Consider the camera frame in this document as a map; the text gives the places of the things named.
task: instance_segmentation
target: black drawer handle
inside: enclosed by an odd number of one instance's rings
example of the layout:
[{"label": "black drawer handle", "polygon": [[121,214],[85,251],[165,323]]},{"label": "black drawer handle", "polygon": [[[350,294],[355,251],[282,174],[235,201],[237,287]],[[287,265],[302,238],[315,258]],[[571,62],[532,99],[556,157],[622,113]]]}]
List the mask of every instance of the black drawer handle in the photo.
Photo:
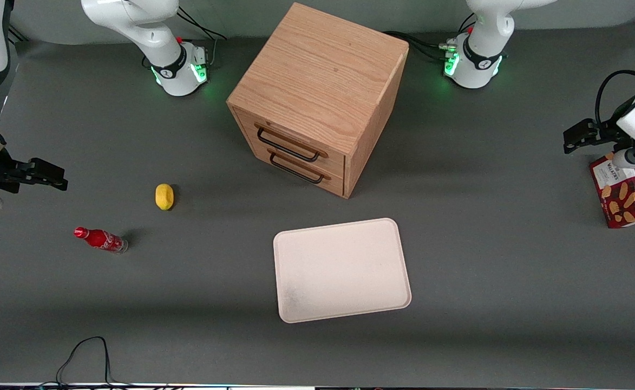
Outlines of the black drawer handle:
[{"label": "black drawer handle", "polygon": [[283,166],[280,163],[274,161],[273,158],[275,158],[275,157],[276,157],[276,154],[272,153],[272,156],[270,157],[270,162],[272,163],[273,166],[279,168],[280,170],[288,172],[291,175],[296,175],[296,176],[300,177],[302,180],[305,180],[308,183],[312,183],[312,184],[322,183],[322,179],[324,179],[324,175],[320,175],[319,178],[317,178],[317,179],[308,178],[306,175],[303,175],[302,173],[298,173],[297,171],[291,170],[289,167]]},{"label": "black drawer handle", "polygon": [[267,145],[271,145],[271,146],[277,148],[278,150],[283,151],[285,153],[288,153],[288,154],[292,155],[293,157],[299,158],[302,161],[305,161],[307,163],[314,163],[315,160],[317,160],[317,158],[319,157],[319,152],[315,152],[315,155],[312,156],[312,157],[307,157],[307,156],[304,156],[304,155],[302,155],[300,153],[296,153],[296,152],[294,152],[294,151],[292,151],[292,150],[290,150],[288,148],[285,148],[285,147],[279,145],[276,142],[269,141],[268,139],[262,137],[262,133],[264,131],[265,131],[265,129],[260,127],[260,130],[257,131],[257,138],[259,138],[260,141],[262,141],[263,143],[265,143]]}]

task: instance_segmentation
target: green led light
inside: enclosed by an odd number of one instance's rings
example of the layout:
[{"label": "green led light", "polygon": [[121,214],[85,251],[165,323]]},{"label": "green led light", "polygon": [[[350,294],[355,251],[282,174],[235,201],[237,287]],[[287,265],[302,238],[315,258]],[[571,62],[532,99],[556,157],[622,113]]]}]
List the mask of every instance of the green led light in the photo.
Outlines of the green led light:
[{"label": "green led light", "polygon": [[502,55],[500,55],[500,58],[497,60],[497,65],[495,65],[493,76],[495,76],[497,74],[497,71],[500,70],[500,62],[502,62]]},{"label": "green led light", "polygon": [[156,74],[156,71],[154,70],[154,67],[151,67],[151,72],[154,74],[154,77],[156,78],[156,84],[161,85],[161,80],[159,80],[159,75]]},{"label": "green led light", "polygon": [[456,65],[459,64],[459,54],[455,53],[450,59],[448,59],[448,62],[449,63],[445,66],[445,73],[448,76],[451,76],[456,70]]},{"label": "green led light", "polygon": [[206,81],[206,67],[204,65],[189,64],[189,68],[194,73],[200,84]]}]

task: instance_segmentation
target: coca-cola bottle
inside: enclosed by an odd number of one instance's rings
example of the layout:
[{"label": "coca-cola bottle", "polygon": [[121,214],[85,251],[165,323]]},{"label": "coca-cola bottle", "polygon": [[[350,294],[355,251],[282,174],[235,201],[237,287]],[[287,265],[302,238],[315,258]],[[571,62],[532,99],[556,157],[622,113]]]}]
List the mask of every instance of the coca-cola bottle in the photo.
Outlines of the coca-cola bottle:
[{"label": "coca-cola bottle", "polygon": [[128,246],[126,239],[100,229],[89,230],[80,226],[74,230],[74,236],[96,249],[107,250],[117,255],[123,254]]}]

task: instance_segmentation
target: white tray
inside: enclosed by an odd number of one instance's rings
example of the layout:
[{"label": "white tray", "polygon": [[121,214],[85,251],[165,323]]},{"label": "white tray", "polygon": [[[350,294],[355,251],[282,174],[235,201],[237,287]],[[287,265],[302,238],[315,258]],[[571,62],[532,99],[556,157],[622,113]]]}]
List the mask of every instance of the white tray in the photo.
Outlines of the white tray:
[{"label": "white tray", "polygon": [[278,313],[297,323],[403,309],[411,303],[399,229],[389,218],[280,232]]}]

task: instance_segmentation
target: wooden drawer cabinet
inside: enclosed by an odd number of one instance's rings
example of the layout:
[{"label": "wooden drawer cabinet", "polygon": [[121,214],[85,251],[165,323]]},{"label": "wooden drawer cabinet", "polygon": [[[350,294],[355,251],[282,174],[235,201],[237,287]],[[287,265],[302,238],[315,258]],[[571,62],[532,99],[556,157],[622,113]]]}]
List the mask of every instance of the wooden drawer cabinet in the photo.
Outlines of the wooden drawer cabinet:
[{"label": "wooden drawer cabinet", "polygon": [[402,40],[294,3],[226,103],[258,159],[349,198],[408,51]]}]

